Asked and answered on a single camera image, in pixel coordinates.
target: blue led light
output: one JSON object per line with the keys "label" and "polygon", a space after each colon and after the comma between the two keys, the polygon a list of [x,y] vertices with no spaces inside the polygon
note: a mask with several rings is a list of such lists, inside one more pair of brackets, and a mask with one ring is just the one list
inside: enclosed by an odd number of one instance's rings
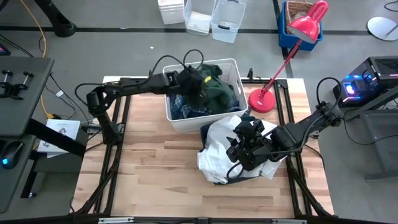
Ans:
{"label": "blue led light", "polygon": [[354,94],[355,91],[353,90],[353,87],[351,85],[346,85],[346,90],[348,94]]}

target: lamp base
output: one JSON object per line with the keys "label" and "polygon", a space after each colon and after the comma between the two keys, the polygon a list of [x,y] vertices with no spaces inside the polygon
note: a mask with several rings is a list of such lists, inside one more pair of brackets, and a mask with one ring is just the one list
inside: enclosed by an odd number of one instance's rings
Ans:
{"label": "lamp base", "polygon": [[268,113],[275,107],[275,97],[270,91],[264,94],[263,98],[260,98],[261,89],[254,90],[249,96],[250,107],[258,113]]}

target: computer mouse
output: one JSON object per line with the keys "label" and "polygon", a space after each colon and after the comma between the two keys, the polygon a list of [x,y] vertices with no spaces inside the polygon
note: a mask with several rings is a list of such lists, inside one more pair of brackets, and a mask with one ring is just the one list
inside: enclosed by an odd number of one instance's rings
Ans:
{"label": "computer mouse", "polygon": [[22,152],[24,143],[14,141],[6,146],[1,153],[1,165],[5,169],[12,169],[18,164],[19,156]]}

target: wooden tabletop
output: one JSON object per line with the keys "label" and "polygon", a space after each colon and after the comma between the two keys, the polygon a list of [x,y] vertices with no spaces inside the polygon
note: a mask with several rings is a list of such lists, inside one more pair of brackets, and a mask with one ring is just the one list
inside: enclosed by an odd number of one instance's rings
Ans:
{"label": "wooden tabletop", "polygon": [[[104,82],[115,80],[119,80],[119,77],[105,77]],[[287,81],[294,119],[297,122],[310,115],[307,93],[302,79]],[[259,87],[261,86],[245,85],[246,96]],[[112,111],[112,108],[108,110],[110,117]],[[284,114],[288,122],[285,106]],[[252,112],[252,115],[279,124],[276,108],[267,114]],[[88,143],[88,147],[101,141],[101,136],[95,137]],[[316,140],[310,139],[307,144],[318,150]],[[105,145],[101,145],[85,154],[73,199],[75,209],[79,209],[86,202],[98,185],[105,148]],[[112,215],[294,217],[285,162],[278,168],[272,180],[258,177],[232,185],[213,185],[198,170],[197,152],[200,149],[202,144],[199,132],[177,134],[166,120],[163,95],[134,95],[129,110]],[[333,213],[322,160],[306,147],[303,149],[302,159],[308,188],[325,210]],[[107,195],[106,189],[102,209]],[[304,212],[301,190],[298,190],[298,197],[300,208]]]}

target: yellow cable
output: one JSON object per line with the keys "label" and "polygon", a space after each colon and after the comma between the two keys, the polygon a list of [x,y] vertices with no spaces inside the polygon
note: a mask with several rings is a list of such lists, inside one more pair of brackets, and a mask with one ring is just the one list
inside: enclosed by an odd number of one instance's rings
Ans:
{"label": "yellow cable", "polygon": [[[42,27],[40,26],[39,22],[37,22],[37,19],[35,18],[35,16],[33,15],[33,13],[30,11],[29,7],[27,7],[27,5],[25,4],[24,0],[21,0],[21,3],[24,5],[26,11],[27,11],[27,12],[30,14],[30,16],[33,18],[33,20],[35,21],[37,27],[38,27],[39,30],[40,30],[40,33],[42,34],[43,42],[44,42],[44,50],[43,50],[43,56],[42,56],[42,57],[45,57],[45,54],[47,53],[47,40],[45,39],[45,35],[44,35],[43,30],[42,30]],[[40,96],[40,104],[42,105],[42,108],[43,108],[43,111],[44,111],[44,113],[45,113],[45,116],[46,116],[48,119],[53,119],[54,116],[53,116],[52,114],[48,113],[47,110],[45,109],[44,100],[43,100],[43,95]]]}

